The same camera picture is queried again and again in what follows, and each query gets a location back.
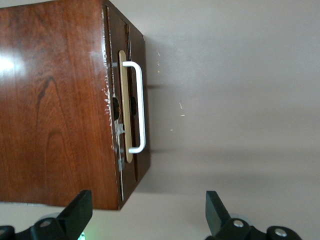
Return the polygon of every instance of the black clamp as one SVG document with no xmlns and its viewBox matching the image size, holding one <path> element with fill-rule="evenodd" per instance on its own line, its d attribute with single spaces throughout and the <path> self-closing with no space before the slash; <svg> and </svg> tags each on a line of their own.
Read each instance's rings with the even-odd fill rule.
<svg viewBox="0 0 320 240">
<path fill-rule="evenodd" d="M 19 233 L 12 226 L 0 226 L 0 240 L 77 240 L 92 214 L 92 193 L 83 190 L 56 218 L 39 220 Z"/>
<path fill-rule="evenodd" d="M 240 218 L 231 218 L 215 191 L 206 192 L 205 217 L 212 234 L 206 240 L 302 240 L 287 227 L 271 226 L 263 233 Z"/>
</svg>

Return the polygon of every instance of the green light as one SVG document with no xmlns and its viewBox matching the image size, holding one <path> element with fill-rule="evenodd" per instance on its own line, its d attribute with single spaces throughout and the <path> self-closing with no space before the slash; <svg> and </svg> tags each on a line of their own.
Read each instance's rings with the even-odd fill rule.
<svg viewBox="0 0 320 240">
<path fill-rule="evenodd" d="M 81 233 L 80 237 L 78 238 L 78 240 L 86 240 L 86 237 L 85 237 L 85 233 Z"/>
</svg>

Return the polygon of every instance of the wood grain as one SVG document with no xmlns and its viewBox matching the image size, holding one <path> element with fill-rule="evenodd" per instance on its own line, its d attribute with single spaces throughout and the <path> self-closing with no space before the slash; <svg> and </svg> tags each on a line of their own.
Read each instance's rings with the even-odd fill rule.
<svg viewBox="0 0 320 240">
<path fill-rule="evenodd" d="M 118 210 L 129 198 L 150 157 L 125 165 L 122 201 L 111 66 L 132 47 L 128 25 L 104 0 L 0 9 L 0 201 L 66 206 L 91 189 L 94 208 Z"/>
</svg>

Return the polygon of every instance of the wooden drawer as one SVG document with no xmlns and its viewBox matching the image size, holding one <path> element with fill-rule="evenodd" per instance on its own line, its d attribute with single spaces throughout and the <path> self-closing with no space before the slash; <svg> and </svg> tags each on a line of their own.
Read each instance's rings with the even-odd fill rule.
<svg viewBox="0 0 320 240">
<path fill-rule="evenodd" d="M 66 206 L 91 189 L 118 210 L 150 166 L 143 35 L 107 0 L 55 0 L 0 9 L 0 201 Z M 119 51 L 142 70 L 146 146 L 136 71 L 121 88 Z"/>
</svg>

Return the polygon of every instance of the drawer handle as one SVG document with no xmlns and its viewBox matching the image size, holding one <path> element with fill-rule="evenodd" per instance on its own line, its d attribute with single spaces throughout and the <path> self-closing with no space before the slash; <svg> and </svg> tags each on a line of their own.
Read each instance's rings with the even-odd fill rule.
<svg viewBox="0 0 320 240">
<path fill-rule="evenodd" d="M 144 106 L 142 71 L 141 71 L 141 67 L 134 61 L 124 61 L 122 62 L 122 65 L 124 67 L 133 67 L 135 69 L 140 146 L 129 148 L 129 153 L 138 154 L 138 153 L 141 153 L 146 146 L 145 106 Z"/>
</svg>

